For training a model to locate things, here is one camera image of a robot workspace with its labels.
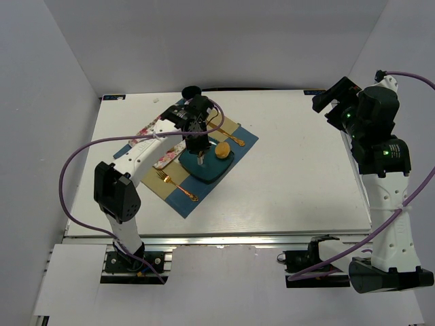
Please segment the metal tongs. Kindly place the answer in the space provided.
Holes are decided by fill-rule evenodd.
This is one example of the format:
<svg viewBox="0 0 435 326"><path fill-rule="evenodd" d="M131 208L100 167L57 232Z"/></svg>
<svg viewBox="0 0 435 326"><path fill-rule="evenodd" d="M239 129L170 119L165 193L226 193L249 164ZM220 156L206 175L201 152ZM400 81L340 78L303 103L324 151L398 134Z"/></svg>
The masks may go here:
<svg viewBox="0 0 435 326"><path fill-rule="evenodd" d="M197 163L199 166L204 165L204 157L205 157L205 153L203 151L201 151L197 156Z"/></svg>

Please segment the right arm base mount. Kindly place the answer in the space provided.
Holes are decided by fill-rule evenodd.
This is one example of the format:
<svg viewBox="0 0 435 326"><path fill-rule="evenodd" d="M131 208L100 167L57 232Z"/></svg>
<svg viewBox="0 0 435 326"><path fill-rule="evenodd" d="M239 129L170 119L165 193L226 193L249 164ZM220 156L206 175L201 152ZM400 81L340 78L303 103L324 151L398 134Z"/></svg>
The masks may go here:
<svg viewBox="0 0 435 326"><path fill-rule="evenodd" d="M278 254L277 262L285 266L285 271L295 274L312 265L318 264L318 258L310 258L307 250L305 251L283 251Z"/></svg>

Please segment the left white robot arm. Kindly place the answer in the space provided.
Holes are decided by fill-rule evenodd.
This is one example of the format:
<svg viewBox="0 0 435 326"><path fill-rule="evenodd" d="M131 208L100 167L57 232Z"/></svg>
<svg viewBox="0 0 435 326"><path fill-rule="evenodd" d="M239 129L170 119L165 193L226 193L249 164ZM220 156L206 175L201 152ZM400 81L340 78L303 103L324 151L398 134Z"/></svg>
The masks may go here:
<svg viewBox="0 0 435 326"><path fill-rule="evenodd" d="M116 250L142 258L144 244L137 230L135 215L141 200L137 186L158 159L180 142L194 154L211 146L207 118L213 102L195 95L182 105L172 105L160 114L144 139L111 164L100 162L94 170L94 201L104 212L116 237Z"/></svg>

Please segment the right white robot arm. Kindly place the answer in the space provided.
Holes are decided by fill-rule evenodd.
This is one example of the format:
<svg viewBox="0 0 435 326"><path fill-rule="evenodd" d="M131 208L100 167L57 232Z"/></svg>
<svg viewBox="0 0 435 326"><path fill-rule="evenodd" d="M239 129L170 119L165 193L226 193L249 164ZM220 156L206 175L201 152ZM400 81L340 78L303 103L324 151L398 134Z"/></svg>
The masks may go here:
<svg viewBox="0 0 435 326"><path fill-rule="evenodd" d="M368 199L373 230L355 246L343 251L336 238L317 243L316 271L332 265L346 273L358 293L404 291L434 285L433 272L422 268L415 249L410 219L411 200L434 176L409 194L411 157L407 144L393 134L400 108L396 74L377 71L375 83L360 88L342 77L330 89L313 97L313 110L351 139L351 154L358 166Z"/></svg>

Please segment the round orange bun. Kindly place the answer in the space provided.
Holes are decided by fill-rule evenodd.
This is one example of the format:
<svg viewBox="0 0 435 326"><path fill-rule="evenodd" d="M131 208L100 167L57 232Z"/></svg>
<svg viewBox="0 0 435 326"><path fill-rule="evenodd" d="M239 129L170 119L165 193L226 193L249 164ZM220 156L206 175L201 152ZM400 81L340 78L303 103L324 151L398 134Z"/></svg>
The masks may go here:
<svg viewBox="0 0 435 326"><path fill-rule="evenodd" d="M215 155L218 159L226 159L231 152L230 145L227 142L218 143L215 146Z"/></svg>

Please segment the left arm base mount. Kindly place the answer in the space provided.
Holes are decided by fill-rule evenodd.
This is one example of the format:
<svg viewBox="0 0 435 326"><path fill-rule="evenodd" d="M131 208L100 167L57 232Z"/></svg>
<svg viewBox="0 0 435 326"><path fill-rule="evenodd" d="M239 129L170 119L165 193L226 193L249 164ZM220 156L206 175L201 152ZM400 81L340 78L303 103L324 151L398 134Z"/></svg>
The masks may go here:
<svg viewBox="0 0 435 326"><path fill-rule="evenodd" d="M163 251L145 251L143 259L159 274L165 271L166 253ZM106 255L103 271L109 274L154 274L150 267L132 257L117 251L109 251Z"/></svg>

